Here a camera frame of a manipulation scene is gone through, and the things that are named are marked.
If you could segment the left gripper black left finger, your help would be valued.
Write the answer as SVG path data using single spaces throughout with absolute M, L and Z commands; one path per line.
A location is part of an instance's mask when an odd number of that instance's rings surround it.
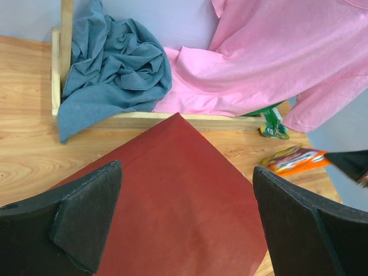
M 113 161 L 69 183 L 1 207 L 1 275 L 93 275 L 122 184 Z

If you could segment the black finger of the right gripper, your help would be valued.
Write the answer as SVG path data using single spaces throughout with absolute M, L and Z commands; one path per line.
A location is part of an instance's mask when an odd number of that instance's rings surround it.
M 324 157 L 357 184 L 367 184 L 367 150 L 328 152 Z

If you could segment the red brown paper bag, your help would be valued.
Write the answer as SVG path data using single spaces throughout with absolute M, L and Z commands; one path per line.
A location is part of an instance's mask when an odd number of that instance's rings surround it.
M 65 179 L 122 164 L 99 275 L 254 275 L 266 241 L 252 184 L 175 114 Z

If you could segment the orange Fox's candy bag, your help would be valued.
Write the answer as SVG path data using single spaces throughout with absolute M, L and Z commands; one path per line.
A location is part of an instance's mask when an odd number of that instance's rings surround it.
M 331 165 L 326 153 L 297 144 L 261 159 L 259 164 L 280 177 L 286 177 Z

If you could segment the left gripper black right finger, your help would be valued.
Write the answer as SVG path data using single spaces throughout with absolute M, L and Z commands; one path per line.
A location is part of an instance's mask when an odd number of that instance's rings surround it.
M 252 180 L 275 275 L 367 275 L 367 212 L 260 166 Z

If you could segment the green snack bag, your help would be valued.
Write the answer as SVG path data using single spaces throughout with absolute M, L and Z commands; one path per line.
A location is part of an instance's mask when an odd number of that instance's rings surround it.
M 259 133 L 264 137 L 289 140 L 287 127 L 283 125 L 283 118 L 276 107 L 263 112 L 266 122 L 259 128 Z

